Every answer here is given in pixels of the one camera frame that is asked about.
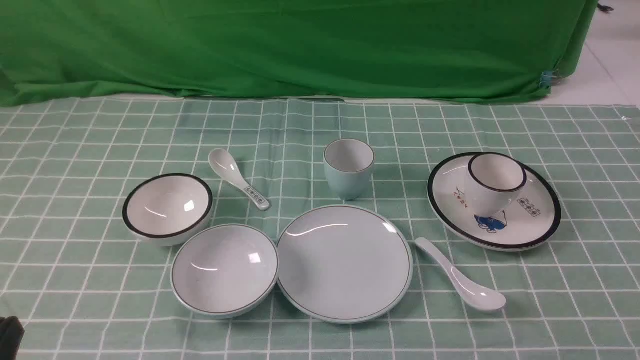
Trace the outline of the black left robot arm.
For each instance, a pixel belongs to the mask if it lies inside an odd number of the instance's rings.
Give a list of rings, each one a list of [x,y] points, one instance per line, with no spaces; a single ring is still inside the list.
[[[16,360],[25,328],[16,316],[0,319],[0,359]]]

